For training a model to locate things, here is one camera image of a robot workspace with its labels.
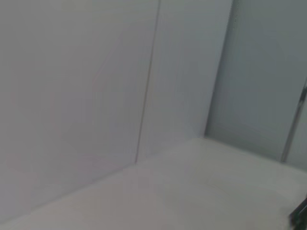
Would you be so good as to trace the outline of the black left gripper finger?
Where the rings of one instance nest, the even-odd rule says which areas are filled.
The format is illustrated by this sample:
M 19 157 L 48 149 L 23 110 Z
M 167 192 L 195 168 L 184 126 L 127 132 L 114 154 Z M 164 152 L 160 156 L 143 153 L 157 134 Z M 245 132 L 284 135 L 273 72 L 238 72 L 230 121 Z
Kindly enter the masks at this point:
M 290 227 L 307 227 L 307 198 L 289 215 Z

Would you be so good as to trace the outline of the grey metal frame bar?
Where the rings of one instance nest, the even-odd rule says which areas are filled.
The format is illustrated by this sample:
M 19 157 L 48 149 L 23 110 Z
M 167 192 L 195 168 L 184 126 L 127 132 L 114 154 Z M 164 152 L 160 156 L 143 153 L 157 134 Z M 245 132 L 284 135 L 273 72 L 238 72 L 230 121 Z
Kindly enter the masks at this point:
M 292 124 L 289 130 L 288 136 L 287 136 L 287 140 L 286 140 L 286 143 L 285 143 L 285 146 L 284 146 L 281 158 L 280 158 L 280 162 L 282 163 L 285 163 L 287 161 L 306 97 L 307 97 L 307 78 L 304 82 L 304 85 L 303 85 L 303 88 L 300 94 L 300 98 L 299 98 L 299 101 L 297 103 L 297 107 L 295 110 L 295 115 L 292 120 Z

